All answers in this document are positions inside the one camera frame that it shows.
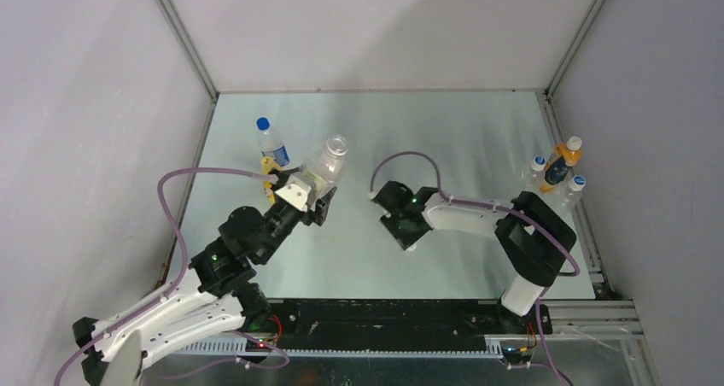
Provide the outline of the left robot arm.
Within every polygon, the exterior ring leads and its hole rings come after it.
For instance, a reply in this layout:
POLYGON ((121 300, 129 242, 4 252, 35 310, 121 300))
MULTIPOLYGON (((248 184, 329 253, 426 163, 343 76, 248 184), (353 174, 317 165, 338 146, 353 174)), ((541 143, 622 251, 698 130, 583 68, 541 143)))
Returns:
POLYGON ((253 282, 254 266, 264 265, 298 224, 322 225, 335 188, 313 209, 299 211, 278 197, 261 213, 240 207, 219 227, 219 237, 195 255, 184 275, 147 296, 148 307, 129 309, 111 319, 83 317, 73 324, 85 358, 85 381, 99 385, 133 333, 140 336, 138 376, 187 345, 227 330, 259 332, 272 319, 269 301, 253 282))

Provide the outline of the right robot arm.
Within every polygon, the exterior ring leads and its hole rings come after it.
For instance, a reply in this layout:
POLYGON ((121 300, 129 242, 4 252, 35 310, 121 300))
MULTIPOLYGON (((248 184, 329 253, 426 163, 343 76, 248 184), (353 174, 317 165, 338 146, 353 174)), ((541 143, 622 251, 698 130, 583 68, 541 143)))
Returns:
POLYGON ((454 198, 435 187, 412 191, 388 181, 369 197, 382 209, 381 223, 404 250, 430 231, 460 231, 496 240, 516 272, 500 297, 499 327, 518 333, 530 310, 552 287, 577 242, 574 230, 540 197, 521 192, 509 203, 454 198))

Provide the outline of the clear square bottle cream label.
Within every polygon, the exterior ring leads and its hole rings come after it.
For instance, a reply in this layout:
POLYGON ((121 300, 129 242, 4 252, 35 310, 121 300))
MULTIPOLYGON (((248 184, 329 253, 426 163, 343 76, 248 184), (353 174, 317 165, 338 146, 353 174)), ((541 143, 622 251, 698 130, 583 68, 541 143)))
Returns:
POLYGON ((321 143, 302 162, 300 171, 312 181, 317 198, 321 198, 336 186, 347 152, 347 139, 342 135, 334 135, 321 143))

